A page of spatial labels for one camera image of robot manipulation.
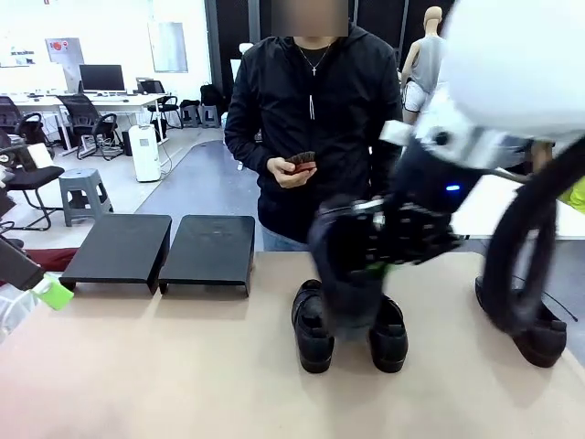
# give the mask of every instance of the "white robot head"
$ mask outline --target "white robot head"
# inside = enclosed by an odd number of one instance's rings
[[[460,0],[442,64],[449,93],[475,123],[558,140],[585,131],[585,2]]]

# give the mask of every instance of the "backpack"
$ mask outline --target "backpack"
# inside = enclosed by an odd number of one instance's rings
[[[218,109],[218,116],[221,116],[228,108],[226,98],[221,94],[219,89],[213,84],[201,86],[201,103],[206,106],[215,105]]]

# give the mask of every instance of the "mannequin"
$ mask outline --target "mannequin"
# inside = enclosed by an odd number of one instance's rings
[[[440,7],[427,9],[423,24],[425,36],[412,43],[402,69],[402,117],[409,124],[416,122],[420,110],[437,85],[444,52],[444,40],[437,33],[441,21]]]

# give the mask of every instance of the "person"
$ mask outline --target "person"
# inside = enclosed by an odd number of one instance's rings
[[[250,48],[234,84],[225,142],[258,173],[266,251],[305,251],[319,205],[337,194],[383,194],[399,157],[378,140],[385,121],[401,120],[394,50],[348,23],[338,5],[283,2],[287,20],[278,30],[304,37]],[[316,167],[294,174],[286,159],[304,152],[315,153]]]
[[[404,122],[414,124],[420,110],[437,86],[441,62],[444,55],[444,40],[439,37],[438,28],[442,21],[442,9],[433,6],[424,15],[424,38],[410,46],[404,61],[400,87],[403,100]]]

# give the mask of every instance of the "man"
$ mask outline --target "man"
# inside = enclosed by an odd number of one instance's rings
[[[246,52],[225,138],[259,175],[264,249],[304,251],[323,201],[388,189],[399,149],[378,136],[385,121],[401,120],[401,102],[392,47],[348,25],[337,0],[287,0],[283,7],[281,23],[307,37],[269,37]],[[315,152],[316,169],[293,174],[285,159],[307,151]]]

